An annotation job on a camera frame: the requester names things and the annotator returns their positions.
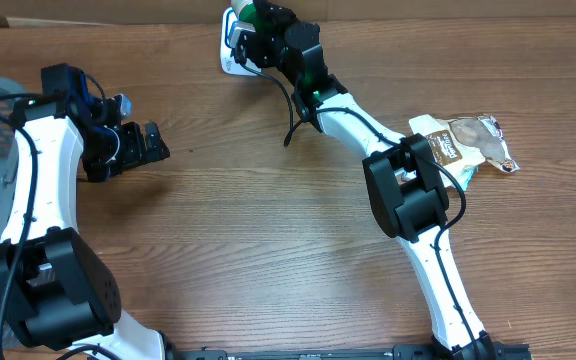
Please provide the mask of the green lid jar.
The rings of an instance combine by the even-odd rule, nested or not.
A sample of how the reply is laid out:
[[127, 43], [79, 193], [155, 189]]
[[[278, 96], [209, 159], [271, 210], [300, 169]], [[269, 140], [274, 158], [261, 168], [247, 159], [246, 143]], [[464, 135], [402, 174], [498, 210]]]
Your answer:
[[257, 32], [263, 31], [263, 20], [253, 0], [231, 0], [231, 7], [239, 21], [253, 25]]

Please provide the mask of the brown pancake snack bag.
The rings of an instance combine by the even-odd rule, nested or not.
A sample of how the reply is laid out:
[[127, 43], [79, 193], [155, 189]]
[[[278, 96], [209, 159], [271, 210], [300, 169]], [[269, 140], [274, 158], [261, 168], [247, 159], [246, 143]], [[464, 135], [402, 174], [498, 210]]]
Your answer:
[[435, 161], [450, 171], [477, 168], [487, 162], [503, 173], [520, 169], [510, 156], [503, 131], [492, 115], [438, 119], [421, 115], [409, 120], [414, 134], [423, 135]]

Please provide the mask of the light green snack bag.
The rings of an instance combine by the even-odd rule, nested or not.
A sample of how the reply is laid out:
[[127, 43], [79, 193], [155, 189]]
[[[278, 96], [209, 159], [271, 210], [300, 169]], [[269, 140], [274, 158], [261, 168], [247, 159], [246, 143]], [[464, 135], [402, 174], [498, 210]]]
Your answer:
[[[463, 171], [453, 172], [450, 171], [451, 176], [459, 183], [460, 188], [463, 191], [466, 191], [469, 187], [469, 184], [477, 171], [477, 168], [469, 168]], [[439, 172], [443, 184], [446, 188], [454, 188], [454, 182], [450, 180], [442, 171]], [[397, 179], [400, 183], [410, 181], [416, 178], [415, 172], [403, 172], [397, 176]]]

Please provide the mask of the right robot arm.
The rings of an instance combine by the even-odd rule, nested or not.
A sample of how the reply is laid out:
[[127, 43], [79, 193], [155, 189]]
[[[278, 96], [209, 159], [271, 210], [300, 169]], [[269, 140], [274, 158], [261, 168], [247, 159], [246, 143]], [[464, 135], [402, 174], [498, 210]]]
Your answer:
[[329, 72], [320, 28], [267, 0], [231, 4], [237, 20], [229, 35], [235, 60], [261, 76], [277, 69], [292, 85], [283, 92], [289, 130], [309, 123], [362, 158], [373, 216], [398, 240], [419, 281], [431, 315], [436, 359], [496, 359], [499, 351], [474, 312], [452, 254], [445, 182], [450, 174], [428, 140], [381, 125]]

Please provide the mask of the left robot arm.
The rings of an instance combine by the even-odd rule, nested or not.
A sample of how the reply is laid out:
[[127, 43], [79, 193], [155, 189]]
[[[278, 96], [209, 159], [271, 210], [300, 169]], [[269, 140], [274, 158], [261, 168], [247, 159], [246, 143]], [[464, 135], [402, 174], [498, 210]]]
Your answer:
[[41, 71], [38, 93], [9, 96], [2, 121], [17, 150], [14, 192], [0, 235], [0, 358], [4, 334], [61, 358], [174, 359], [175, 345], [122, 306], [110, 269], [78, 230], [77, 175], [102, 183], [170, 152], [154, 123], [130, 120], [123, 95], [107, 96], [66, 63]]

